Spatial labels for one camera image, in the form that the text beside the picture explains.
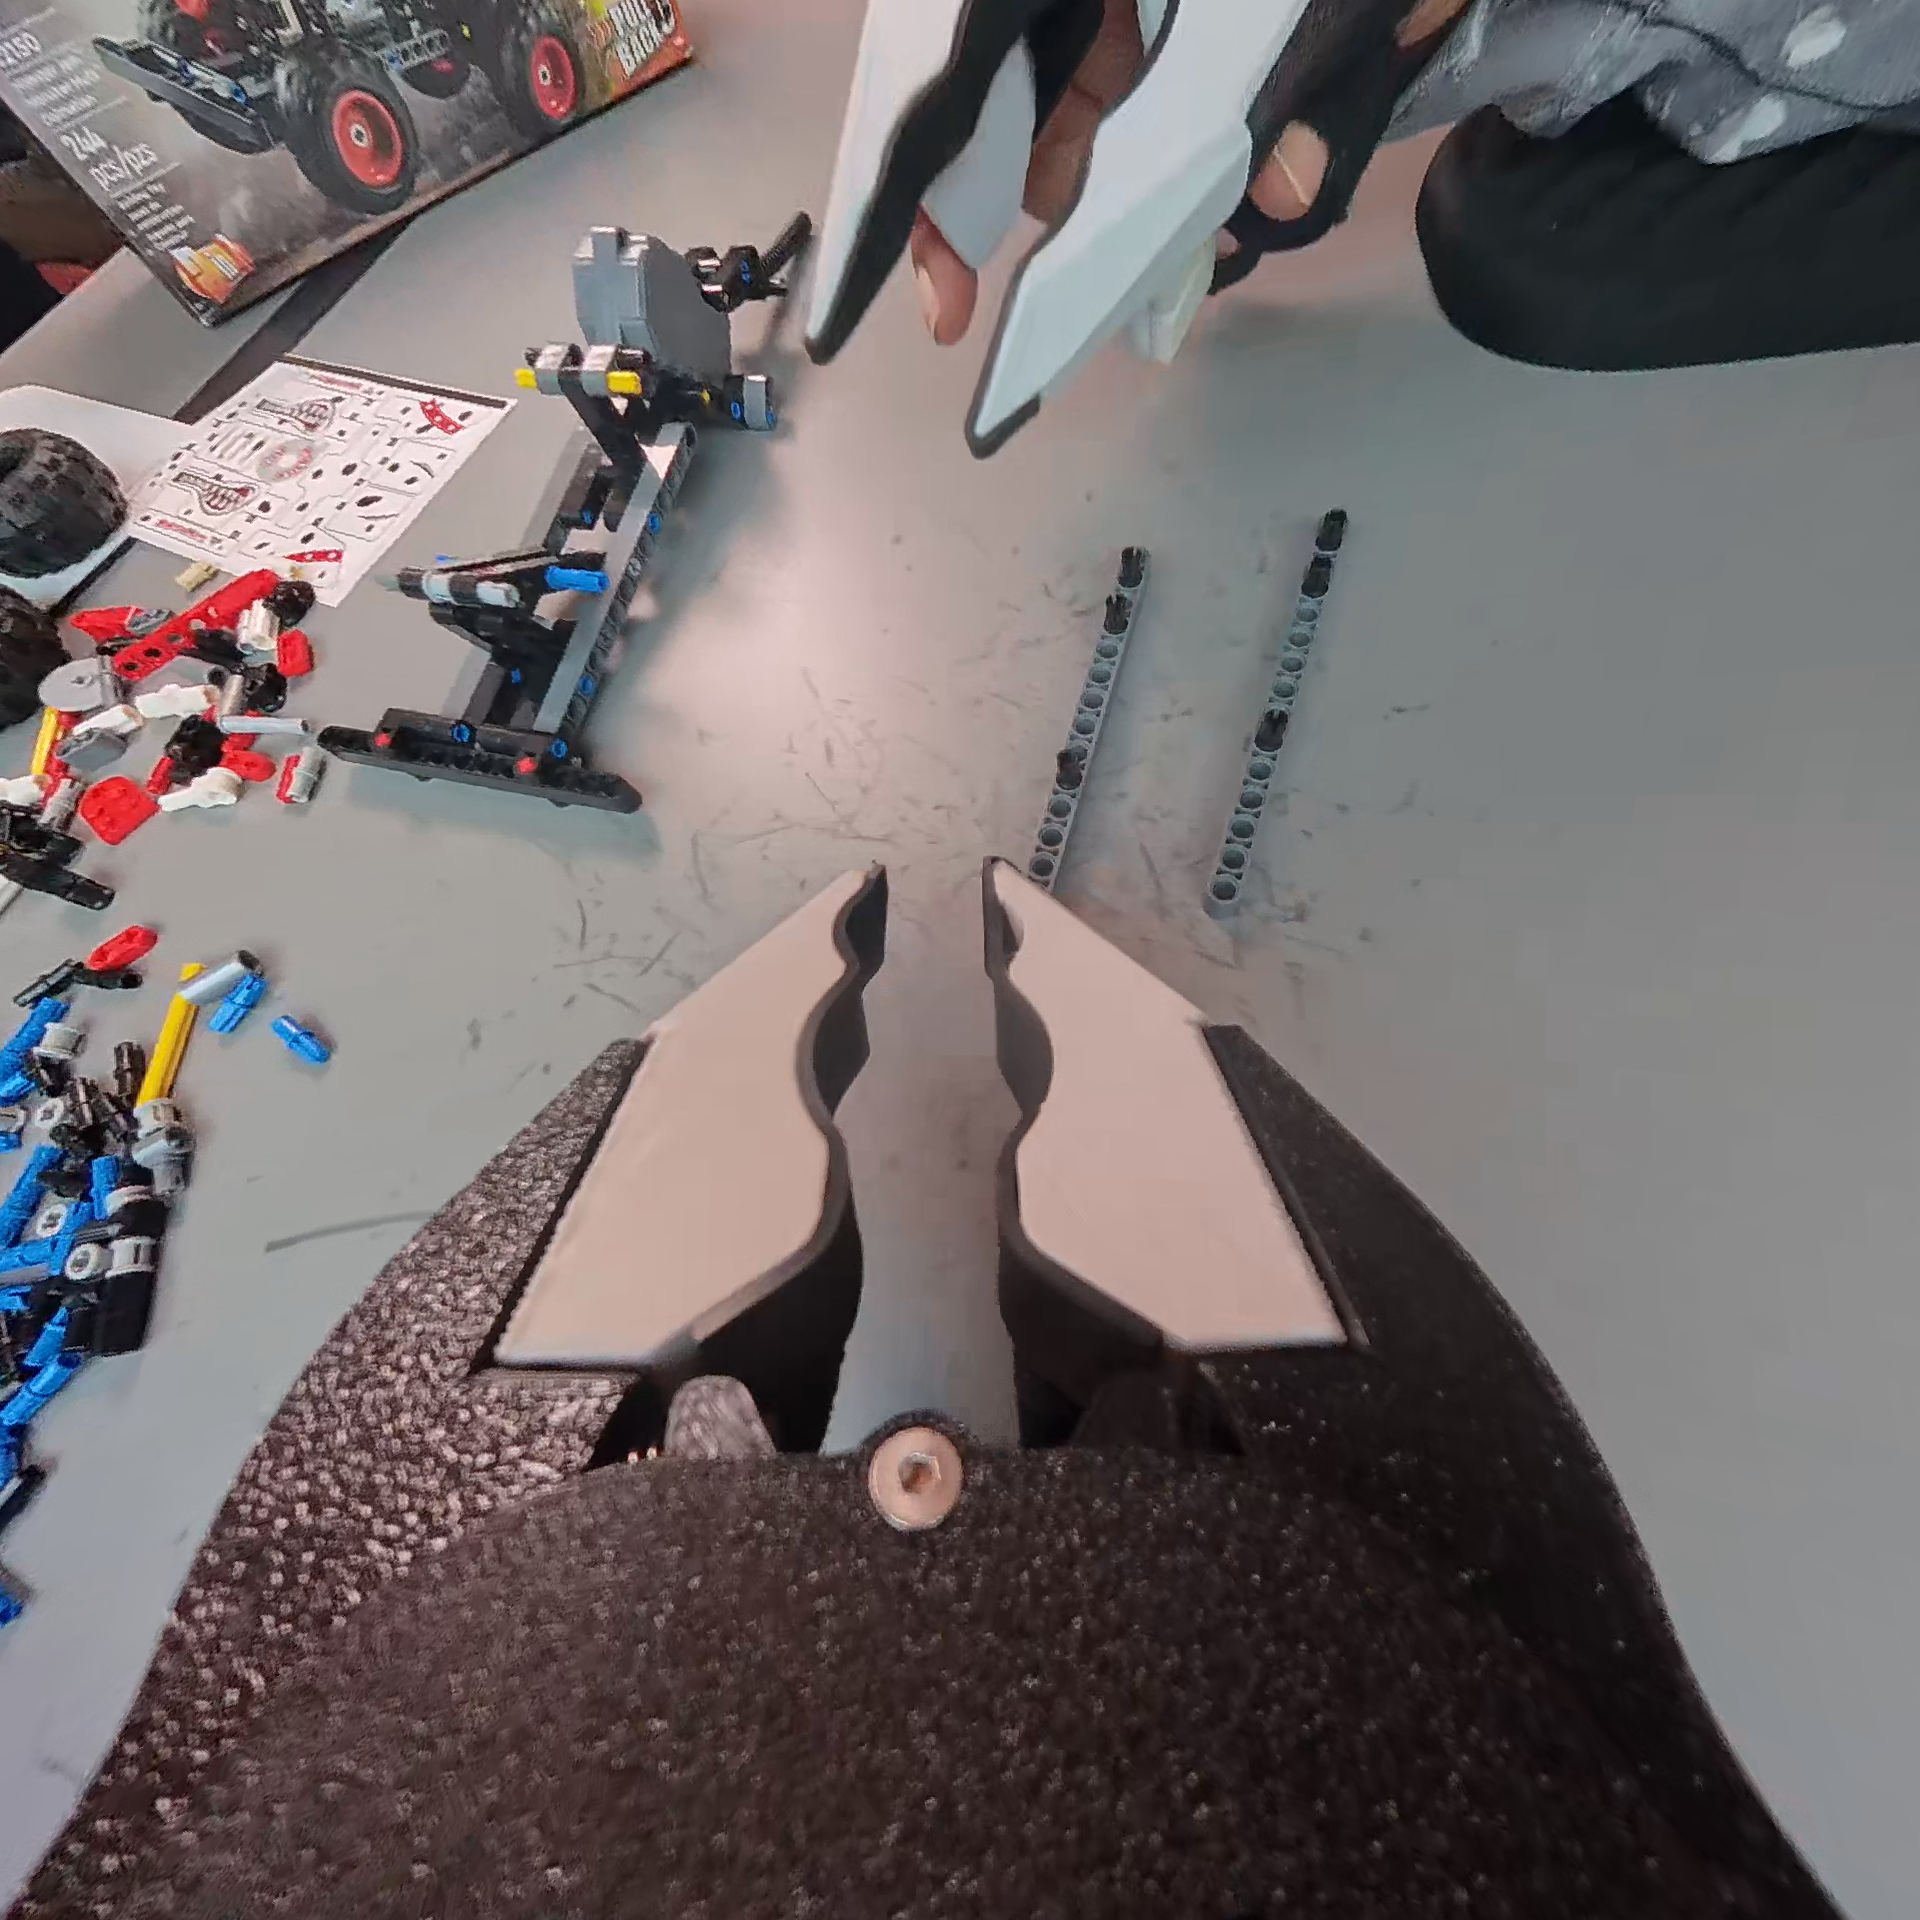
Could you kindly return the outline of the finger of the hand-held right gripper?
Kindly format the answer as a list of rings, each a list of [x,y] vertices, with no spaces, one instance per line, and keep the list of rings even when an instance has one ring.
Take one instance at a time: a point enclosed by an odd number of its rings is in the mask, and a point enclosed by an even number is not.
[[[919,196],[981,123],[996,85],[989,4],[865,9],[814,249],[803,343],[832,362],[902,259]]]
[[[1129,91],[1099,119],[1067,209],[1013,271],[965,423],[996,454],[1235,211],[1253,172],[1253,108],[1310,6],[1164,9]]]

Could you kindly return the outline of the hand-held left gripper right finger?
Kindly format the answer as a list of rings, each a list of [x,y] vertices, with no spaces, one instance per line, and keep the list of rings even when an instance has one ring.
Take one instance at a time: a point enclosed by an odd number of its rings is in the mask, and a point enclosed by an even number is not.
[[[996,1234],[1019,1442],[1071,1440],[1115,1383],[1345,1347],[1203,1011],[1004,858],[980,924],[1017,1110]]]

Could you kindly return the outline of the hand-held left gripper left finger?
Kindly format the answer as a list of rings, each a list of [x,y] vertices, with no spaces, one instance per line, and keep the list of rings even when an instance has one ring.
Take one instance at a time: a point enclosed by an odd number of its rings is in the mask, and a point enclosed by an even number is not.
[[[775,1448],[819,1448],[862,1295],[837,1110],[870,1059],[884,867],[852,869],[658,1019],[491,1333],[499,1374],[625,1389],[602,1448],[736,1381]]]

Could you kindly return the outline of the toy truck chassis assembly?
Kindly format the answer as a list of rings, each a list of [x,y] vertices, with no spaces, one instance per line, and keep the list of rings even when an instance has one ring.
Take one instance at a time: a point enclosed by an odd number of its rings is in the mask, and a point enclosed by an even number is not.
[[[530,348],[518,369],[522,390],[561,398],[583,429],[544,529],[516,548],[377,578],[478,650],[478,681],[453,713],[388,708],[368,730],[322,728],[326,756],[561,809],[639,810],[631,781],[590,765],[587,719],[701,430],[778,425],[770,379],[733,367],[731,316],[785,298],[810,234],[806,213],[763,251],[681,252],[587,228],[572,255],[579,341]]]

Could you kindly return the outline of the long grey perforated beam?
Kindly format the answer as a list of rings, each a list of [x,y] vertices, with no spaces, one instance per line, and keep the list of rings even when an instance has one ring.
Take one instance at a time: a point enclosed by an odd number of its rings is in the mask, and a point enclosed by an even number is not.
[[[1113,707],[1115,686],[1119,683],[1119,677],[1131,647],[1131,638],[1140,623],[1140,605],[1146,592],[1146,582],[1135,595],[1135,613],[1129,629],[1124,635],[1101,632],[1101,616],[1106,613],[1106,602],[1110,595],[1117,590],[1117,574],[1115,574],[1113,588],[1107,592],[1101,608],[1099,627],[1094,636],[1092,652],[1086,663],[1081,685],[1076,695],[1076,703],[1067,723],[1067,732],[1065,732],[1063,744],[1057,751],[1060,755],[1069,743],[1084,743],[1086,772],[1077,790],[1057,790],[1053,786],[1053,772],[1055,772],[1055,760],[1053,760],[1052,782],[1031,835],[1030,852],[1025,855],[1025,862],[1024,862],[1024,876],[1031,884],[1041,888],[1044,895],[1049,895],[1049,896],[1057,890],[1057,884],[1062,881],[1076,821],[1087,797],[1092,760],[1098,753],[1098,744],[1101,741],[1107,713]]]

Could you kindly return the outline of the long grey beam with pins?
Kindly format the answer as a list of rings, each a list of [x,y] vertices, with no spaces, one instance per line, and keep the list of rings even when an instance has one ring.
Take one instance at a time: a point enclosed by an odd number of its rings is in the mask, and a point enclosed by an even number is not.
[[[1316,539],[1311,539],[1311,548],[1308,565],[1316,555]],[[1240,911],[1240,905],[1245,895],[1245,884],[1253,864],[1253,850],[1259,836],[1259,828],[1267,819],[1267,813],[1274,803],[1277,769],[1284,753],[1284,744],[1277,755],[1259,756],[1253,753],[1253,734],[1259,723],[1259,717],[1266,708],[1290,708],[1292,720],[1299,703],[1302,683],[1311,658],[1314,642],[1322,627],[1322,616],[1326,601],[1320,605],[1310,605],[1302,601],[1299,587],[1296,590],[1292,608],[1288,613],[1280,650],[1269,673],[1267,686],[1259,700],[1259,710],[1250,734],[1248,753],[1241,769],[1241,779],[1237,782],[1237,792],[1227,813],[1225,825],[1221,828],[1219,848],[1211,862],[1211,876],[1208,879],[1205,888],[1205,913],[1216,923],[1225,923],[1234,918]]]

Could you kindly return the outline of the person's right forearm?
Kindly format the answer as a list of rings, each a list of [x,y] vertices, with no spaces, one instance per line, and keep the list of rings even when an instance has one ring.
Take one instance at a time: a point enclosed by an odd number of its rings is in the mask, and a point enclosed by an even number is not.
[[[1726,167],[1868,128],[1918,133],[1913,3],[1475,3],[1404,89],[1385,140],[1495,108],[1558,138],[1627,98]]]

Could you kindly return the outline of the person's right hand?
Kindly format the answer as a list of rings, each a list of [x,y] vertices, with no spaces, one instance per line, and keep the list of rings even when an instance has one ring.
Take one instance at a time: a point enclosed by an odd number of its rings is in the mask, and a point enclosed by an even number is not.
[[[1258,260],[1314,245],[1344,222],[1354,191],[1401,94],[1437,58],[1466,3],[1334,4],[1339,28],[1294,91],[1294,115],[1253,143],[1256,168],[1241,192],[1250,218],[1234,214],[1214,242],[1214,286],[1245,276],[1237,255]],[[1110,3],[1084,60],[1038,124],[1022,182],[1022,211],[1044,226],[1067,213],[1101,116],[1144,62],[1137,6]]]

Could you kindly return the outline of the toy truck set box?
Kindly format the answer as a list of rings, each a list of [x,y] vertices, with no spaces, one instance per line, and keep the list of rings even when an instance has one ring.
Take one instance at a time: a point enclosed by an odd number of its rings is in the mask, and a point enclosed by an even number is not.
[[[199,325],[693,60],[664,3],[5,3],[4,108]]]

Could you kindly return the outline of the yellow axle rod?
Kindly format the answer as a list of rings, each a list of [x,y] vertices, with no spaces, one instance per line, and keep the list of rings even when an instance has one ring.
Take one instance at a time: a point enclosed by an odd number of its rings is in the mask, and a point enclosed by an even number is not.
[[[175,1095],[179,1066],[185,1046],[196,1031],[199,1009],[190,997],[190,989],[204,976],[205,969],[197,962],[179,969],[175,992],[165,1004],[156,1042],[147,1054],[147,1066],[134,1097],[137,1110],[153,1102],[168,1102]]]

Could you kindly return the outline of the pile of blue black pins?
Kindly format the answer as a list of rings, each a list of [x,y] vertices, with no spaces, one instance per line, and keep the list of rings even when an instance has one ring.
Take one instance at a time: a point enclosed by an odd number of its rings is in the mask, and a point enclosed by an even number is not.
[[[16,998],[4,1039],[4,1156],[17,1165],[1,1209],[1,1529],[39,1496],[38,1431],[93,1365],[147,1339],[172,1183],[185,1147],[165,1102],[137,1110],[149,1049],[116,1044],[86,1068],[73,1002],[130,995],[158,947],[130,924],[41,972]]]

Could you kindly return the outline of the white sticker sheet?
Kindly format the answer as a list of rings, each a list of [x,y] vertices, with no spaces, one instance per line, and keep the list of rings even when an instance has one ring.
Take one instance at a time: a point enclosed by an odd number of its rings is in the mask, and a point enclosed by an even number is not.
[[[340,608],[514,409],[289,354],[192,425],[127,494],[130,540]]]

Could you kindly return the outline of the pile of toy brick pieces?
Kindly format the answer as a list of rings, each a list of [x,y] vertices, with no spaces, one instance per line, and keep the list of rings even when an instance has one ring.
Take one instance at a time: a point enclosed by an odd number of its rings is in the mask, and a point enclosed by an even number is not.
[[[65,663],[41,683],[38,720],[11,728],[31,734],[29,755],[1,781],[1,906],[101,913],[116,895],[84,875],[87,848],[255,789],[308,805],[323,753],[289,700],[313,673],[316,601],[306,581],[258,570],[179,611],[55,616]]]

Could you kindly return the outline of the black rubber toy tyre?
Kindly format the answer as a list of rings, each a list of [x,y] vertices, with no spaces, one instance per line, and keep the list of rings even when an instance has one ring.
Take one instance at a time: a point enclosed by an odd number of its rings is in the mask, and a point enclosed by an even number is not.
[[[14,588],[0,588],[0,728],[36,723],[41,713],[41,683],[68,663],[60,625],[51,613]]]
[[[127,518],[114,471],[48,429],[1,432],[1,574],[39,581],[82,565]]]

